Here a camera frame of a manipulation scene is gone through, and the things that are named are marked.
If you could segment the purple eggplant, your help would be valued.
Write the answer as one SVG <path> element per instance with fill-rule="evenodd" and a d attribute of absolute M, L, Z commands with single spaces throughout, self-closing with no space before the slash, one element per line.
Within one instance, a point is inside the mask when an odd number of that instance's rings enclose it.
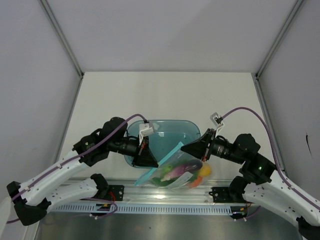
<path fill-rule="evenodd" d="M 168 181 L 168 180 L 173 180 L 175 178 L 178 178 L 182 176 L 184 173 L 195 173 L 198 170 L 200 170 L 203 166 L 202 161 L 198 159 L 192 159 L 189 160 L 188 162 L 185 162 L 181 164 L 180 166 L 176 167 L 173 169 L 171 172 L 165 174 L 162 178 L 161 181 Z"/>

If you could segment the yellow round fruit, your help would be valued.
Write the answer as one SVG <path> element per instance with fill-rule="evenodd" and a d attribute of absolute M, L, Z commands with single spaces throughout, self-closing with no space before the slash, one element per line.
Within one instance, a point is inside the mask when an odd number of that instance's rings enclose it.
<path fill-rule="evenodd" d="M 207 177 L 212 173 L 212 169 L 210 165 L 202 165 L 202 168 L 198 171 L 198 175 L 201 177 Z"/>

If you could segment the dark green chili pepper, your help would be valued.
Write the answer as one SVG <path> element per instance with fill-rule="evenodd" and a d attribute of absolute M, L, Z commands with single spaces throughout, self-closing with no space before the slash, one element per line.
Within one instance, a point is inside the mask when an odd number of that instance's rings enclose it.
<path fill-rule="evenodd" d="M 158 187 L 166 187 L 174 182 L 174 180 L 172 180 L 172 179 L 161 181 L 161 179 L 159 177 L 153 177 L 150 181 L 153 185 L 158 186 Z"/>

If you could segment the clear zip top bag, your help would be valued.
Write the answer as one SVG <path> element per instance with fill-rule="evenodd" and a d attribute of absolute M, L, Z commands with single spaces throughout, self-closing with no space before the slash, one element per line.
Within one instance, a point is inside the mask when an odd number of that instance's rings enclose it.
<path fill-rule="evenodd" d="M 141 175 L 135 186 L 154 186 L 173 191 L 188 191 L 208 181 L 213 175 L 212 166 L 192 155 L 183 152 L 184 144 L 179 142 L 159 162 Z"/>

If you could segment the green bell pepper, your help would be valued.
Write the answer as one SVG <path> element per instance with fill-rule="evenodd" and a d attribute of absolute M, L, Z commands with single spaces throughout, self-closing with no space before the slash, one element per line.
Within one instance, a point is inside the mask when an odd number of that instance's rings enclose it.
<path fill-rule="evenodd" d="M 162 168 L 162 173 L 166 175 L 181 164 L 181 162 L 167 162 Z"/>

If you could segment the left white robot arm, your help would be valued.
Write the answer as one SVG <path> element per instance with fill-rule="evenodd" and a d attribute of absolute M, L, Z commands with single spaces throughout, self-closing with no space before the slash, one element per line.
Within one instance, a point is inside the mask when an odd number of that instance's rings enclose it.
<path fill-rule="evenodd" d="M 112 117 L 103 127 L 82 137 L 65 157 L 36 177 L 7 185 L 17 220 L 23 226 L 39 222 L 56 207 L 78 201 L 97 200 L 115 203 L 110 185 L 100 173 L 67 186 L 62 184 L 74 175 L 107 159 L 109 153 L 132 157 L 135 167 L 158 167 L 150 150 L 149 136 L 154 134 L 153 124 L 144 119 L 139 125 L 138 136 L 127 136 L 128 119 Z"/>

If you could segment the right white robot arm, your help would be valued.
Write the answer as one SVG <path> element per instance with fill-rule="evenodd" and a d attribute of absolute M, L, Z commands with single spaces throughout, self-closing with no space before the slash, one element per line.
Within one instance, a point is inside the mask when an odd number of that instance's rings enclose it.
<path fill-rule="evenodd" d="M 241 165 L 228 189 L 234 202 L 252 202 L 282 217 L 307 240 L 320 238 L 320 201 L 291 181 L 277 165 L 259 153 L 260 145 L 249 133 L 233 143 L 208 129 L 198 140 L 181 147 L 196 159 L 215 156 Z"/>

